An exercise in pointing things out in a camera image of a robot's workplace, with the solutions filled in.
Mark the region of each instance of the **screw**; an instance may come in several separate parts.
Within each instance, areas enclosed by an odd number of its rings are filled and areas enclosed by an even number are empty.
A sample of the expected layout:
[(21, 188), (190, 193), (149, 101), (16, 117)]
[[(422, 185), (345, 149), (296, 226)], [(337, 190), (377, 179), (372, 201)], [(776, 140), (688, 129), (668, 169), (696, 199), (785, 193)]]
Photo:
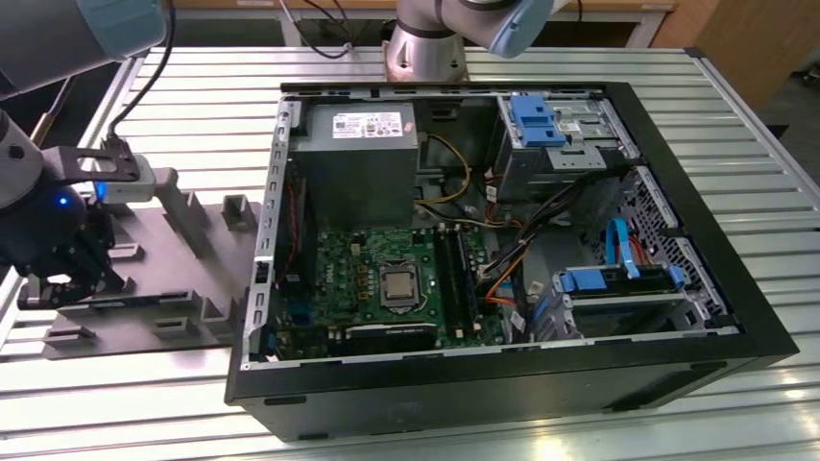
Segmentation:
[(22, 148), (17, 146), (16, 144), (12, 144), (9, 146), (9, 158), (12, 160), (22, 160), (24, 157), (25, 157), (25, 151), (22, 150)]

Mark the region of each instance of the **yellow wire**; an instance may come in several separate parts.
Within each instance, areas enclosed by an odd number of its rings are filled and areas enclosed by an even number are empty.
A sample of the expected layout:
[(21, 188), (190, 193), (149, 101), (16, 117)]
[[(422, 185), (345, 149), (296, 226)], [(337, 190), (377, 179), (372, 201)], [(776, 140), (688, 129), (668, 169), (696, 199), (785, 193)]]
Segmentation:
[(446, 149), (449, 149), (449, 152), (452, 152), (452, 154), (458, 157), (458, 160), (461, 160), (461, 164), (464, 165), (464, 174), (465, 174), (464, 184), (461, 184), (461, 188), (454, 194), (448, 195), (446, 197), (441, 197), (438, 199), (414, 201), (417, 204), (425, 204), (425, 205), (444, 204), (449, 202), (450, 200), (454, 200), (458, 197), (461, 197), (461, 195), (466, 192), (466, 189), (470, 187), (470, 165), (468, 164), (466, 159), (464, 158), (464, 155), (461, 154), (461, 152), (458, 152), (454, 146), (449, 144), (449, 142), (442, 137), (440, 137), (437, 134), (428, 134), (426, 136), (436, 139), (446, 147)]

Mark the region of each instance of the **floor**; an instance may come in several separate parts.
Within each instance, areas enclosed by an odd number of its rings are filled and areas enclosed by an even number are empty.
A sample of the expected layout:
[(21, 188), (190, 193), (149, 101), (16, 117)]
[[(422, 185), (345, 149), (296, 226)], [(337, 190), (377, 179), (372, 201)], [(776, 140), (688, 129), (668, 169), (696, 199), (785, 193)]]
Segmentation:
[(820, 87), (789, 79), (757, 116), (768, 125), (789, 125), (780, 138), (782, 147), (820, 182)]

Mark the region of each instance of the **chip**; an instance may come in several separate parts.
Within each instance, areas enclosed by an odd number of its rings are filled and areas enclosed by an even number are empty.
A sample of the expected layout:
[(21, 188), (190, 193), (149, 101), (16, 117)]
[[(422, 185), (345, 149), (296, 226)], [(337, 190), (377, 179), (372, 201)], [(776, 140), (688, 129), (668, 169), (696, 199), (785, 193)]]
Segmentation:
[(384, 275), (384, 294), (388, 300), (404, 300), (412, 298), (413, 280), (410, 272), (397, 272)]

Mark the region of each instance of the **aluminum workbench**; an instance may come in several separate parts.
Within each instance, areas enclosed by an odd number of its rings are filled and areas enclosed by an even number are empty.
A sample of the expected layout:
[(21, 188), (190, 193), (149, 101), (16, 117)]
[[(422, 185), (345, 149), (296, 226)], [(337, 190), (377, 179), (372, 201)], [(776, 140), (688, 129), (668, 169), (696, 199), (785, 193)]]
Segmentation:
[[(90, 146), (161, 50), (125, 63), (85, 133)], [(818, 459), (820, 191), (706, 60), (678, 50), (470, 50), (474, 81), (629, 82), (692, 177), (798, 355), (650, 411), (285, 445), (222, 403), (228, 350), (48, 362), (54, 314), (18, 313), (0, 286), (0, 457), (241, 459)], [(206, 204), (261, 200), (278, 84), (382, 79), (380, 49), (325, 61), (301, 48), (182, 48), (118, 128)]]

